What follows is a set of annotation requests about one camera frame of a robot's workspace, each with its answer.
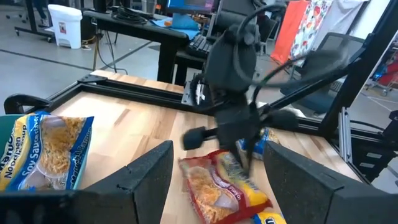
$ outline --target plastic packaging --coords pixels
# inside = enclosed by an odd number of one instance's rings
[[[262,160],[262,155],[264,153],[264,148],[266,147],[267,141],[273,141],[277,144],[280,144],[273,130],[266,128],[263,129],[262,132],[263,132],[262,138],[260,141],[256,143],[256,145],[254,145],[254,151],[253,151],[253,157],[260,160]],[[240,150],[246,152],[246,140],[244,139],[239,140],[238,145]]]
[[[235,223],[272,206],[228,151],[182,159],[178,164],[202,223]]]
[[[37,113],[16,120],[0,160],[0,190],[72,189],[86,156],[93,117]]]
[[[274,212],[260,212],[252,218],[253,224],[286,224],[282,215]]]

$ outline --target soy sauce flavor noodle package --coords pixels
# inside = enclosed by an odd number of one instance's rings
[[[68,190],[86,156],[93,117],[46,113],[16,120],[0,160],[0,190]]]

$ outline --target table leg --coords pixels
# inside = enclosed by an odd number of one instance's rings
[[[170,44],[161,44],[157,70],[157,81],[172,83],[174,74],[174,61],[177,47]]]
[[[174,84],[184,86],[185,80],[187,79],[187,71],[188,71],[188,66],[177,65],[177,72],[175,73]]]

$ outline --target white wall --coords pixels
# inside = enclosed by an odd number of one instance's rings
[[[365,39],[373,31],[390,0],[372,0],[350,35]]]

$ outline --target colorful fabric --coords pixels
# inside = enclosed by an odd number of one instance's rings
[[[328,14],[333,1],[312,0],[307,5],[297,34],[290,49],[290,58],[303,55],[311,50],[323,19]],[[298,61],[297,66],[302,66],[304,60]]]

